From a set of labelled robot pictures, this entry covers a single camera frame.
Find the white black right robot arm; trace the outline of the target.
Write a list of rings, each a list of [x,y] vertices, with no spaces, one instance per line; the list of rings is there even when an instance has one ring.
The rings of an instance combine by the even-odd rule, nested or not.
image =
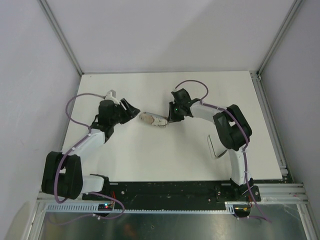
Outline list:
[[[136,170],[129,181],[217,181],[218,172],[209,163],[214,152],[210,138],[217,137],[220,156],[230,161],[230,194],[242,201],[252,183],[246,154],[252,129],[240,108],[206,103],[184,88],[175,88],[171,95],[167,116],[120,101],[125,122],[133,122],[123,138],[126,160]]]

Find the map print glasses case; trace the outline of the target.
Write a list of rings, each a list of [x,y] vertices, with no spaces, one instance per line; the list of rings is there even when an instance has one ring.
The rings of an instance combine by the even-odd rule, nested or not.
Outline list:
[[[139,119],[144,123],[154,127],[165,128],[169,125],[169,121],[166,117],[155,113],[142,112],[139,115]]]

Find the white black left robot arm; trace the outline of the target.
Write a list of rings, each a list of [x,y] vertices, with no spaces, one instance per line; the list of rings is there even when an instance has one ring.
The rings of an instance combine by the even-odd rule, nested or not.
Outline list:
[[[129,122],[140,112],[124,98],[118,104],[110,99],[102,100],[87,135],[65,152],[48,153],[41,191],[72,200],[81,194],[93,192],[98,199],[107,199],[111,193],[111,188],[105,184],[107,177],[99,174],[84,175],[82,163],[88,161],[111,138],[117,124]]]

